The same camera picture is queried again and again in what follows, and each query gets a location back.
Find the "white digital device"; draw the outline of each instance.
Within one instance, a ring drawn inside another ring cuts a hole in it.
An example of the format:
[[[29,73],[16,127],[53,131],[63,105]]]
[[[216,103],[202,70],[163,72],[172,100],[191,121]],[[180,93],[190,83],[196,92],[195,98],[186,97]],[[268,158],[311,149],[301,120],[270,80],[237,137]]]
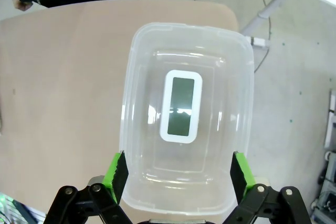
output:
[[[171,70],[164,84],[160,136],[168,142],[189,144],[196,139],[202,96],[199,73]]]

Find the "clear plastic container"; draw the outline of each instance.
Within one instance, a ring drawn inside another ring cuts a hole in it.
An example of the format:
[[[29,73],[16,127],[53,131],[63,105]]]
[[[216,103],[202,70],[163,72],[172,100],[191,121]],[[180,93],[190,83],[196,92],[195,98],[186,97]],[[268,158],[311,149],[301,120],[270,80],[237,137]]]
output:
[[[202,77],[197,136],[160,136],[165,79],[171,70]],[[217,215],[236,204],[233,151],[246,153],[253,104],[254,59],[244,36],[184,24],[151,23],[135,34],[123,96],[120,150],[129,177],[123,200],[133,208]]]

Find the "beige tabletop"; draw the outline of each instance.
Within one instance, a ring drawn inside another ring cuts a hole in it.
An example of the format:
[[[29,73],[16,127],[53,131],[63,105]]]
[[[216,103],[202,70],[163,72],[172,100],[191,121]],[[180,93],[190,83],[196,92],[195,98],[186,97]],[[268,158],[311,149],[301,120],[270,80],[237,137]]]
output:
[[[1,192],[47,212],[60,187],[105,174],[119,150],[132,37],[151,22],[238,29],[224,5],[170,0],[83,3],[0,22]],[[134,222],[159,217],[122,206]]]

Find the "screw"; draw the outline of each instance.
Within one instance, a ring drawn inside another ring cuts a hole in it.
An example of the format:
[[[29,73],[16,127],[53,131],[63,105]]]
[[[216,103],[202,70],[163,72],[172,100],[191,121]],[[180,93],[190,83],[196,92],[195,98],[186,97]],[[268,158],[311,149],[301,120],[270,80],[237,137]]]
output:
[[[292,191],[291,189],[287,189],[287,190],[286,190],[286,194],[287,194],[287,195],[292,195],[292,194],[293,194],[293,191]]]
[[[70,187],[68,187],[67,189],[65,189],[65,193],[66,194],[72,194],[72,192],[73,192],[73,189],[70,188]]]
[[[265,191],[264,187],[263,186],[258,186],[258,192],[262,193],[263,191]]]
[[[100,191],[100,186],[99,185],[95,185],[92,188],[93,191]]]

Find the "floor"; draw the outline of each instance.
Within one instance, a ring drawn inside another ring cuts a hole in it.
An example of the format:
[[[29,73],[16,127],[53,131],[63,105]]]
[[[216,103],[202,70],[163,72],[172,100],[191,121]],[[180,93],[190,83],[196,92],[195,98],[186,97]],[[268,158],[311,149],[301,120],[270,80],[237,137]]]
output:
[[[262,0],[198,1],[227,5],[241,27],[263,7]],[[26,13],[43,8],[34,4]],[[11,0],[0,0],[0,20],[23,14]],[[318,192],[329,92],[336,89],[336,8],[319,0],[286,0],[271,23],[271,50],[255,74],[248,160],[274,189],[298,187],[308,207]],[[268,23],[254,35],[266,38]],[[255,50],[256,66],[264,55]]]

